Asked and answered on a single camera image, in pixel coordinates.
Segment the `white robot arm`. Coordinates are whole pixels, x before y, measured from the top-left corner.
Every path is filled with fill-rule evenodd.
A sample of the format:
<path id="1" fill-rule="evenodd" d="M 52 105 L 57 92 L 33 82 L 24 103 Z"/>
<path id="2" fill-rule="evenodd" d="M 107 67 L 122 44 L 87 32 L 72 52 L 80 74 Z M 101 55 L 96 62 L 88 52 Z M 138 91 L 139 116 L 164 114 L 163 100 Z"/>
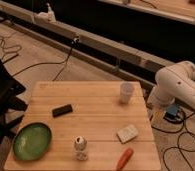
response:
<path id="1" fill-rule="evenodd" d="M 161 68 L 155 74 L 156 85 L 148 97 L 154 107 L 168 107 L 179 99 L 195 110 L 195 64 L 182 61 Z"/>

